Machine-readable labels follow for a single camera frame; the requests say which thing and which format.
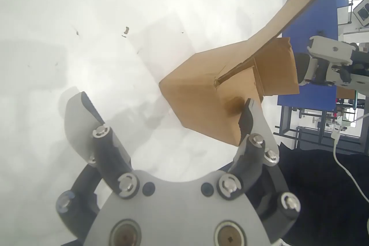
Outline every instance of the white surface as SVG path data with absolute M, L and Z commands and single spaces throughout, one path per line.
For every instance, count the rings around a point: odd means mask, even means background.
M 66 143 L 62 119 L 78 89 L 114 128 L 135 168 L 183 181 L 231 161 L 236 147 L 181 127 L 157 84 L 194 52 L 247 39 L 282 6 L 261 3 L 0 0 L 2 244 L 72 238 L 54 203 L 84 167 Z M 279 113 L 268 120 L 274 117 L 279 122 Z M 102 186 L 100 201 L 108 193 Z

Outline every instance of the gray metal plate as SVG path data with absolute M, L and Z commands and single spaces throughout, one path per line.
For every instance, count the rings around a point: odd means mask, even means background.
M 140 181 L 140 190 L 129 200 L 114 193 L 96 217 L 84 246 L 104 246 L 109 243 L 114 225 L 132 219 L 141 228 L 141 246 L 214 245 L 214 232 L 219 223 L 230 220 L 245 233 L 246 245 L 270 246 L 268 236 L 250 201 L 245 195 L 233 201 L 223 199 L 216 190 L 216 182 L 223 171 L 209 173 L 198 180 L 171 183 L 144 171 L 133 171 Z M 155 184 L 155 193 L 146 197 L 142 186 Z M 205 197 L 201 185 L 214 187 L 214 194 Z

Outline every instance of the white cable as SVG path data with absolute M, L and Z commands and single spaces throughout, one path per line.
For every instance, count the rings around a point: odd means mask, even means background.
M 352 181 L 354 182 L 356 188 L 359 190 L 359 192 L 361 193 L 361 195 L 364 197 L 364 199 L 369 203 L 369 199 L 365 196 L 364 192 L 361 190 L 361 188 L 359 187 L 359 185 L 357 184 L 356 180 L 354 179 L 354 177 L 352 176 L 352 174 L 350 173 L 349 170 L 347 170 L 337 159 L 337 156 L 336 156 L 336 148 L 337 148 L 337 144 L 338 144 L 338 141 L 340 140 L 340 132 L 341 130 L 343 130 L 343 128 L 347 125 L 349 125 L 350 123 L 352 122 L 356 122 L 360 119 L 363 119 L 365 118 L 366 116 L 369 116 L 369 113 L 365 114 L 364 116 L 361 116 L 359 118 L 356 118 L 354 121 L 348 121 L 348 122 L 345 122 L 342 126 L 342 124 L 340 125 L 340 127 L 338 128 L 338 130 L 334 130 L 331 134 L 331 137 L 334 139 L 334 145 L 333 145 L 333 158 L 334 160 L 336 161 L 336 163 L 342 168 L 345 170 L 345 172 L 347 173 L 347 175 L 352 179 Z

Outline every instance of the screw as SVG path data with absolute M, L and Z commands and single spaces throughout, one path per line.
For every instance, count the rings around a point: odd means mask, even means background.
M 119 196 L 125 199 L 136 195 L 139 187 L 139 181 L 133 173 L 124 173 L 119 178 Z
M 261 148 L 261 145 L 263 144 L 264 138 L 260 134 L 251 134 L 249 136 L 250 142 L 258 148 Z
M 237 190 L 237 185 L 236 182 L 231 179 L 231 178 L 227 178 L 225 181 L 223 181 L 223 187 L 229 192 L 229 193 L 233 193 Z
M 272 150 L 268 150 L 265 152 L 265 159 L 272 164 L 276 164 L 279 162 L 279 155 Z
M 296 210 L 297 212 L 300 212 L 301 210 L 299 199 L 291 192 L 283 193 L 281 196 L 281 202 L 285 209 Z
M 107 124 L 100 125 L 96 130 L 92 131 L 92 136 L 94 138 L 102 138 L 107 135 L 110 131 L 110 127 Z
M 63 192 L 57 199 L 57 211 L 59 213 L 67 212 L 74 197 L 74 193 L 70 190 Z
M 133 188 L 132 178 L 130 178 L 129 176 L 123 177 L 119 183 L 119 188 L 122 191 L 126 191 L 126 192 L 131 191 Z
M 230 173 L 222 175 L 218 181 L 218 191 L 225 199 L 231 199 L 231 194 L 241 188 L 241 182 Z
M 296 201 L 296 198 L 287 197 L 286 198 L 286 205 L 290 209 L 296 210 L 299 207 L 298 202 Z

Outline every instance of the bolt head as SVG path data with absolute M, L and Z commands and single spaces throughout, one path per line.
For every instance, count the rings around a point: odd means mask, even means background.
M 281 196 L 281 202 L 283 208 L 286 210 L 295 210 L 296 212 L 300 212 L 301 204 L 299 199 L 291 192 L 285 192 Z
M 261 147 L 262 147 L 262 144 L 263 144 L 264 138 L 263 138 L 260 134 L 251 134 L 251 135 L 249 136 L 249 139 L 250 139 L 250 142 L 251 142 L 255 147 L 258 147 L 258 148 L 261 148 Z
M 74 197 L 75 195 L 72 191 L 63 192 L 57 200 L 57 211 L 59 213 L 67 212 Z
M 110 131 L 110 127 L 107 124 L 103 124 L 98 126 L 95 130 L 92 131 L 92 136 L 94 138 L 102 138 L 107 135 Z
M 119 188 L 122 190 L 122 191 L 131 191 L 132 188 L 133 188 L 133 182 L 132 182 L 132 179 L 128 176 L 126 177 L 123 177 L 122 180 L 120 181 L 119 183 Z
M 237 185 L 236 182 L 231 179 L 228 178 L 223 182 L 223 187 L 229 192 L 229 193 L 233 193 L 237 190 Z
M 269 157 L 271 160 L 277 160 L 278 158 L 277 154 L 272 150 L 267 151 L 266 156 Z
M 288 208 L 294 209 L 294 210 L 296 210 L 299 207 L 297 200 L 293 197 L 286 198 L 286 205 Z
M 272 150 L 266 151 L 264 157 L 271 164 L 277 164 L 279 162 L 279 155 Z

